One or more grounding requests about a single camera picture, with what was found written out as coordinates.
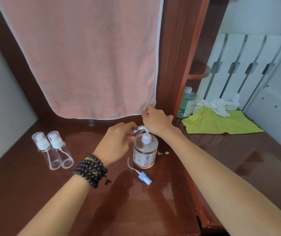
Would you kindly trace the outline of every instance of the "hand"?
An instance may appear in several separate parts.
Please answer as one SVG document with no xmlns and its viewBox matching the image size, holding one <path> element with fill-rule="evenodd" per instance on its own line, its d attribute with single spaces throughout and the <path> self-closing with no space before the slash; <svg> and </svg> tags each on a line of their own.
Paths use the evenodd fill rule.
<svg viewBox="0 0 281 236">
<path fill-rule="evenodd" d="M 154 106 L 149 104 L 145 110 L 142 111 L 141 116 L 143 117 L 143 123 L 145 127 L 155 135 L 162 137 L 162 134 L 172 129 L 172 115 L 165 115 L 164 111 L 155 109 Z"/>
<path fill-rule="evenodd" d="M 135 126 L 134 122 L 130 122 L 126 124 L 118 123 L 109 127 L 93 154 L 105 166 L 119 160 L 127 152 L 128 145 L 136 138 L 131 136 L 132 128 Z"/>
</svg>

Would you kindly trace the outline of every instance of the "person's left hand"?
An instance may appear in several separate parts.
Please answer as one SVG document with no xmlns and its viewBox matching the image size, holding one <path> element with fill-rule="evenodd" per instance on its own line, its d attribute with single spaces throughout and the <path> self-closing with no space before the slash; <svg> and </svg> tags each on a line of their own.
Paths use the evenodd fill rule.
<svg viewBox="0 0 281 236">
<path fill-rule="evenodd" d="M 134 122 L 126 124 L 121 122 L 109 127 L 93 154 L 105 166 L 119 160 L 127 152 L 128 145 L 136 138 L 131 136 L 132 128 L 135 126 Z"/>
</svg>

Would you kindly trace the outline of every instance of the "green cleaning cloth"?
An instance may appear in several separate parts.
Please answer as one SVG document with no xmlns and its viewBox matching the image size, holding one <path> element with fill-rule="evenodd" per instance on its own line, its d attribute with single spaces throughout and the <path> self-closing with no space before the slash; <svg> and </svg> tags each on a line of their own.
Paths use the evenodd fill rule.
<svg viewBox="0 0 281 236">
<path fill-rule="evenodd" d="M 242 111 L 227 111 L 230 117 L 220 117 L 211 108 L 202 106 L 193 115 L 183 119 L 187 133 L 243 134 L 263 132 L 258 126 L 248 120 Z"/>
</svg>

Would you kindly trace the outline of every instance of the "person's right arm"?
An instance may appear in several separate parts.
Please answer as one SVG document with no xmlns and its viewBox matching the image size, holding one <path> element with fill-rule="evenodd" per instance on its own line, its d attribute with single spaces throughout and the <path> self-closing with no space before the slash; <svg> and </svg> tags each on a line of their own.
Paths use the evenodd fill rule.
<svg viewBox="0 0 281 236">
<path fill-rule="evenodd" d="M 172 116 L 148 106 L 145 127 L 178 155 L 203 197 L 231 236 L 281 235 L 281 210 L 248 182 L 190 142 Z"/>
</svg>

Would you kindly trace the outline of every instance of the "person's left arm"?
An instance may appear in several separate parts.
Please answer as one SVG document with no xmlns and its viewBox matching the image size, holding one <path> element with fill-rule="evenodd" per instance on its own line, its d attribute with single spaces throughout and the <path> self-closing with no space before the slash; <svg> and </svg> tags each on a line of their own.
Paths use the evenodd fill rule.
<svg viewBox="0 0 281 236">
<path fill-rule="evenodd" d="M 128 145 L 135 140 L 135 137 L 130 136 L 132 127 L 135 127 L 135 123 L 130 122 L 119 123 L 108 129 L 93 153 L 105 167 L 127 152 Z M 67 235 L 90 189 L 87 180 L 73 175 L 18 235 Z"/>
</svg>

